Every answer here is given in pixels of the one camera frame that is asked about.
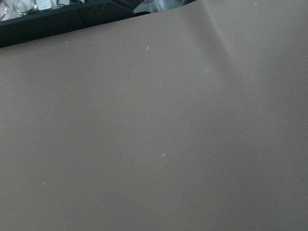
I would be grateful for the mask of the brown table mat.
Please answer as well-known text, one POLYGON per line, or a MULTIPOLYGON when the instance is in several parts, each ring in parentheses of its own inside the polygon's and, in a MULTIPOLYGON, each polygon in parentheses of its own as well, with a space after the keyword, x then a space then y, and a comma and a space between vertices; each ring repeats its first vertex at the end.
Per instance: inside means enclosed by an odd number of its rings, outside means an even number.
POLYGON ((197 0, 2 48, 0 228, 307 230, 307 1, 197 0))

